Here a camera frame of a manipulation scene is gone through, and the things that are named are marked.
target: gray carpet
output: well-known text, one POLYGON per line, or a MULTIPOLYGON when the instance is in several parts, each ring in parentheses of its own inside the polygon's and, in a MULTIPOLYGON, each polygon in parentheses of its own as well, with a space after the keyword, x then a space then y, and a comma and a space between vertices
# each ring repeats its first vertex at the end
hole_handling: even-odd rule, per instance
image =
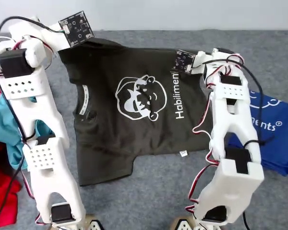
MULTIPOLYGON (((226 47, 241 53, 257 76, 265 94, 288 102, 288 31, 100 31, 98 37, 133 47, 170 47, 211 51, 226 47)), ((75 134, 72 111, 76 89, 56 58, 47 70, 58 110, 62 113, 71 147, 66 158, 75 177, 75 134)), ((205 165, 205 151, 188 157, 171 154, 142 156, 134 162, 133 174, 111 183, 80 188, 88 213, 101 220, 106 230, 166 230, 172 220, 186 215, 187 193, 194 176, 205 165)), ((213 170, 200 179, 196 195, 211 180, 213 170)), ((265 170, 265 181, 255 192, 246 210, 252 230, 288 230, 288 177, 265 170)), ((35 203, 19 193, 17 224, 4 229, 44 229, 34 225, 35 203)), ((242 230, 242 218, 227 225, 242 230)))

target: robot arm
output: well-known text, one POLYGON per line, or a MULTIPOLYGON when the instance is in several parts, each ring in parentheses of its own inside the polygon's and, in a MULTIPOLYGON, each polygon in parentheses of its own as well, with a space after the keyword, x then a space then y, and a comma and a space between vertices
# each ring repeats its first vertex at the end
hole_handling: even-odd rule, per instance
POLYGON ((241 61, 243 64, 244 60, 238 54, 217 48, 211 54, 203 51, 197 55, 184 51, 177 54, 176 69, 201 74, 206 87, 212 90, 207 103, 207 110, 211 104, 213 115, 209 155, 214 157, 211 163, 217 166, 217 170, 198 199, 191 199, 194 202, 191 207, 194 208, 190 212, 193 213, 197 230, 214 230, 235 222, 264 180, 259 144, 256 141, 248 142, 258 140, 252 125, 248 81, 240 65, 226 61, 241 61), (241 143, 246 144, 245 149, 225 147, 227 133, 236 134, 241 143))
MULTIPOLYGON (((93 33, 83 12, 52 25, 51 29, 61 30, 62 33, 41 30, 23 21, 9 28, 14 41, 0 42, 0 87, 24 135, 30 137, 23 147, 23 153, 31 176, 36 207, 43 222, 65 230, 84 230, 87 229, 85 208, 64 154, 69 147, 69 138, 42 62, 49 56, 49 50, 52 51, 52 58, 53 52, 79 42, 82 34, 90 33, 86 40, 93 33), (71 41, 75 33, 78 33, 78 39, 71 41), (36 102, 30 101, 29 97, 34 97, 36 102), (37 138, 34 135, 36 120, 45 122, 55 135, 37 138), (60 194, 66 202, 51 205, 52 193, 60 194)), ((98 224, 94 223, 94 229, 99 229, 98 224)))

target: blue t-shirt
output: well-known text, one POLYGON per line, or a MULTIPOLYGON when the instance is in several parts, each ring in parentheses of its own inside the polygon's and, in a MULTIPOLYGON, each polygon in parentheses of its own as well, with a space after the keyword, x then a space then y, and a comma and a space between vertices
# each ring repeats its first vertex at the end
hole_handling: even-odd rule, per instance
MULTIPOLYGON (((36 136, 47 136, 53 134, 51 129, 40 120, 35 123, 36 136)), ((18 130, 16 121, 8 108, 4 98, 0 94, 0 142, 6 144, 10 165, 17 169, 23 154, 23 143, 18 130)), ((27 163, 24 161, 22 169, 27 168, 27 163)))
MULTIPOLYGON (((262 165, 283 176, 288 175, 288 103, 265 95, 262 122, 259 124, 260 94, 250 91, 250 96, 253 125, 256 130, 261 128, 263 141, 269 140, 260 147, 262 165)), ((230 138, 228 144, 242 148, 236 135, 230 138)))

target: printed logo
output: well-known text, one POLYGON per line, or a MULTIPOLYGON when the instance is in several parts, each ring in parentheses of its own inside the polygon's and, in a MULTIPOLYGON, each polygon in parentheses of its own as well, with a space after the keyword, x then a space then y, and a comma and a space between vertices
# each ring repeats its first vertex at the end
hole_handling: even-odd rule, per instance
POLYGON ((117 109, 131 120, 148 117, 156 121, 167 104, 167 94, 155 77, 125 77, 116 89, 117 109))
MULTIPOLYGON (((250 95, 250 98, 251 98, 251 99, 256 99, 257 97, 250 95)), ((277 105, 278 105, 279 103, 281 103, 281 102, 282 102, 282 101, 280 101, 280 100, 278 100, 278 99, 272 98, 270 101, 267 102, 267 104, 263 105, 262 108, 264 109, 264 108, 269 107, 269 106, 277 106, 277 105)), ((250 107, 259 109, 259 106, 252 105, 252 104, 250 104, 250 107)))
MULTIPOLYGON (((251 98, 251 103, 252 103, 252 99, 256 99, 256 96, 252 96, 252 94, 258 94, 256 92, 251 91, 250 94, 250 98, 251 98)), ((269 106, 277 106, 278 104, 280 104, 282 101, 278 100, 278 99, 274 99, 271 98, 269 101, 266 102, 265 105, 262 106, 262 108, 267 108, 269 106)), ((259 109, 259 106, 256 105, 252 105, 250 104, 250 107, 255 108, 255 109, 259 109)), ((269 131, 275 131, 276 127, 278 126, 282 126, 283 122, 282 121, 276 121, 275 124, 271 123, 271 122, 264 122, 262 121, 261 124, 259 124, 259 120, 257 120, 256 118, 252 117, 252 122, 255 126, 260 126, 260 128, 263 128, 265 130, 269 130, 269 131)))

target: red wire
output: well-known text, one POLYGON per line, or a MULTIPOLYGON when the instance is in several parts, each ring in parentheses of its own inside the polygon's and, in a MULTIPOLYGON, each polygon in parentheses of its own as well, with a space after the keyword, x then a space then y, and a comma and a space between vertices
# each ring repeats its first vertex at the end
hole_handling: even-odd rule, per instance
POLYGON ((15 45, 14 45, 14 47, 13 47, 13 49, 12 50, 16 50, 16 49, 18 49, 19 48, 19 46, 20 46, 20 44, 22 43, 22 42, 24 42, 24 40, 22 39, 22 40, 20 40, 20 41, 18 41, 15 45))
POLYGON ((44 46, 48 47, 53 52, 53 49, 46 42, 44 42, 42 39, 35 37, 33 35, 29 35, 29 36, 32 38, 36 38, 36 39, 40 40, 44 44, 44 46))
POLYGON ((244 59, 243 59, 242 56, 240 56, 240 55, 238 55, 238 54, 232 54, 232 55, 229 55, 229 56, 227 57, 227 59, 229 59, 230 57, 238 57, 238 58, 240 59, 240 61, 241 61, 241 64, 244 65, 244 59))
POLYGON ((217 166, 215 164, 209 164, 207 165, 206 167, 204 167, 196 176, 194 182, 192 183, 192 186, 191 186, 191 189, 189 191, 189 195, 188 195, 188 199, 190 200, 193 193, 194 193, 194 190, 195 190, 195 187, 196 187, 196 184, 198 182, 198 180, 200 179, 200 177, 203 175, 203 173, 206 171, 207 168, 209 168, 210 166, 217 166))
POLYGON ((215 71, 213 71, 211 74, 209 74, 208 77, 206 77, 206 80, 205 80, 205 84, 207 85, 207 80, 208 78, 211 76, 211 75, 214 75, 219 69, 221 69, 224 65, 222 66, 219 66, 218 68, 215 69, 215 71))

